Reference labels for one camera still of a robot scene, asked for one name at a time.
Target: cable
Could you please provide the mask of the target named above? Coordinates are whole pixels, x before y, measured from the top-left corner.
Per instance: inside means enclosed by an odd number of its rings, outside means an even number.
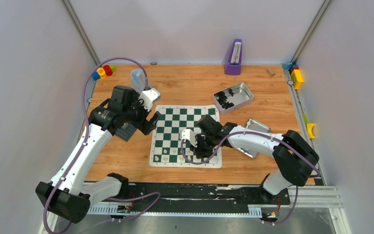
[[[88,229],[86,229],[85,231],[81,232],[80,234],[84,234],[84,233],[88,232],[89,230],[91,230],[91,229],[93,229],[93,228],[95,228],[95,227],[97,227],[97,226],[99,226],[101,224],[104,224],[104,223],[112,222],[112,221],[115,221],[115,220],[118,220],[118,222],[129,221],[129,220],[138,218],[139,216],[141,216],[142,214],[144,214],[145,212],[147,212],[147,210],[149,210],[158,201],[158,199],[161,197],[161,194],[159,192],[153,192],[153,193],[150,193],[150,194],[146,194],[144,196],[139,196],[139,197],[131,198],[131,199],[118,199],[118,198],[113,198],[113,197],[108,198],[108,200],[126,202],[126,201],[141,200],[141,199],[144,199],[144,198],[152,196],[152,195],[157,195],[157,198],[146,209],[144,209],[140,213],[138,213],[138,214],[136,214],[134,216],[131,216],[129,218],[113,218],[112,220],[110,218],[106,219],[104,221],[101,221],[99,223],[94,224],[93,226],[89,227]]]
[[[262,221],[262,223],[267,223],[269,225],[279,225],[279,224],[282,224],[284,222],[286,222],[290,216],[292,216],[293,212],[295,211],[295,207],[296,207],[296,202],[298,201],[298,193],[299,193],[299,187],[296,186],[296,194],[295,194],[295,201],[293,202],[293,206],[292,206],[292,209],[290,210],[289,214],[286,216],[286,218],[284,218],[283,220],[281,221],[278,221],[278,222],[268,222],[268,221]]]
[[[99,67],[101,67],[101,66],[104,65],[105,63],[107,63],[107,62],[109,62],[109,61],[113,61],[113,60],[127,60],[127,61],[131,61],[131,62],[137,64],[137,65],[141,68],[141,70],[143,70],[143,72],[144,72],[144,75],[145,75],[145,77],[146,77],[146,86],[147,86],[147,84],[148,84],[148,77],[147,77],[147,72],[146,72],[146,70],[144,69],[143,65],[141,65],[139,62],[137,62],[137,61],[135,61],[135,60],[133,60],[133,59],[126,58],[126,57],[114,57],[114,58],[109,58],[109,59],[104,60],[104,61],[102,61],[101,63],[99,63],[99,64],[96,66],[96,68],[91,72],[91,74],[90,74],[90,76],[88,77],[87,81],[85,82],[84,88],[83,88],[83,90],[82,90],[81,105],[82,105],[82,111],[83,111],[83,113],[84,113],[84,120],[85,120],[85,136],[84,136],[84,141],[83,141],[83,143],[86,143],[86,142],[87,142],[87,140],[88,140],[88,135],[89,135],[89,133],[90,133],[90,122],[89,122],[89,120],[88,120],[87,110],[86,110],[86,108],[85,108],[85,91],[86,91],[86,89],[87,89],[88,83],[90,82],[90,80],[91,80],[91,78],[92,78],[92,74],[93,74],[94,72],[96,72],[97,69],[98,69]],[[65,232],[69,229],[69,227],[71,226],[71,223],[69,223],[68,226],[67,226],[63,231],[61,231],[61,232],[59,232],[59,233],[55,233],[55,232],[51,231],[51,229],[49,228],[49,225],[48,225],[48,214],[47,214],[47,212],[48,212],[48,208],[49,208],[49,203],[51,202],[51,199],[52,199],[52,197],[54,196],[55,191],[59,188],[59,186],[60,186],[61,183],[62,183],[61,178],[62,178],[62,177],[65,177],[65,176],[68,174],[68,172],[70,171],[70,169],[72,168],[72,166],[74,165],[74,163],[77,161],[79,155],[80,155],[81,152],[84,150],[84,147],[85,147],[84,145],[81,145],[81,146],[79,147],[79,149],[78,149],[77,153],[75,154],[74,158],[72,159],[70,165],[68,165],[68,167],[65,169],[64,173],[63,173],[62,176],[60,177],[58,183],[56,183],[55,187],[52,189],[52,191],[51,191],[51,193],[49,194],[48,199],[47,199],[47,201],[46,201],[46,203],[45,203],[45,206],[44,206],[44,215],[43,215],[43,223],[44,223],[45,230],[46,230],[49,234],[63,234],[63,233],[65,233]]]
[[[181,140],[181,145],[180,145],[180,151],[181,151],[181,154],[183,155],[184,159],[191,163],[191,164],[194,164],[194,165],[200,165],[200,164],[204,164],[204,163],[207,163],[209,162],[216,154],[217,154],[217,151],[219,150],[219,148],[222,146],[223,142],[227,140],[227,138],[231,137],[231,136],[234,136],[234,135],[238,135],[238,134],[252,134],[252,135],[258,135],[258,136],[262,136],[264,138],[267,138],[267,139],[270,139],[270,136],[269,135],[265,135],[263,133],[258,133],[258,132],[235,132],[235,133],[230,133],[228,135],[226,135],[225,137],[223,137],[223,139],[220,141],[220,143],[217,145],[216,149],[214,150],[213,154],[208,157],[207,160],[203,161],[203,162],[193,162],[192,160],[188,159],[187,156],[186,156],[186,153],[184,152],[184,149],[183,149],[183,144],[185,143],[185,140],[182,139]],[[320,176],[320,171],[318,168],[316,168],[311,162],[309,162],[307,159],[305,159],[299,152],[297,152],[295,149],[293,149],[292,146],[290,146],[289,144],[287,144],[286,142],[280,140],[280,139],[277,139],[276,137],[273,137],[272,138],[274,141],[277,141],[278,143],[284,145],[287,149],[291,150],[294,154],[296,154],[303,162],[305,162],[307,165],[309,165],[309,167],[311,167],[317,174],[316,175],[313,175],[313,177],[319,177]]]

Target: wooden block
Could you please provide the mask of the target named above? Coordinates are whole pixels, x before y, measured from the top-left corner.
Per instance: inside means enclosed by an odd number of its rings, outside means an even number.
[[[267,68],[266,72],[269,74],[270,77],[272,77],[276,74],[276,72],[275,72],[275,70],[273,70],[273,68]]]

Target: green and white chessboard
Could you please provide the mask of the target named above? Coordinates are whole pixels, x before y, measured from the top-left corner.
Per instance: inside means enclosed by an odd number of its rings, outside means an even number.
[[[157,105],[156,111],[161,113],[157,121],[157,128],[152,132],[150,166],[153,167],[196,167],[221,168],[222,150],[208,162],[194,165],[184,160],[180,151],[180,132],[191,129],[194,133],[201,133],[197,122],[202,116],[209,114],[216,121],[220,121],[219,111],[215,105],[209,106],[175,106]],[[190,149],[190,142],[185,144],[187,157],[193,162],[202,162],[207,158],[198,159]]]

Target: wooden tabletop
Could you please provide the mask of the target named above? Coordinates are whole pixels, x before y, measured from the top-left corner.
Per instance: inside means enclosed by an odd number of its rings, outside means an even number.
[[[273,68],[276,75],[270,77],[267,67]],[[131,86],[130,72],[135,68],[119,65],[113,76],[99,80],[89,110],[110,98],[114,86]],[[219,65],[148,65],[145,69],[150,84],[161,93],[156,104],[211,105],[214,93],[244,82],[255,95],[254,101],[233,113],[220,115],[222,125],[226,122],[245,125],[249,118],[254,118],[269,126],[272,133],[299,131],[281,66],[243,66],[239,76],[225,75]],[[137,131],[128,142],[113,137],[99,154],[87,180],[101,180],[115,172],[134,182],[257,184],[277,169],[275,161],[266,155],[251,159],[227,147],[222,149],[223,165],[219,169],[152,167],[149,165],[151,135],[144,136]]]

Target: wall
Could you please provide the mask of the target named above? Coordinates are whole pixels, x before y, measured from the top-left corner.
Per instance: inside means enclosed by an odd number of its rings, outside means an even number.
[[[35,187],[77,141],[93,67],[60,1],[0,0],[0,233],[38,232]]]
[[[235,38],[243,63],[288,62],[323,0],[71,0],[101,60],[221,64]]]
[[[324,175],[352,232],[374,233],[374,1],[334,1],[299,65]]]

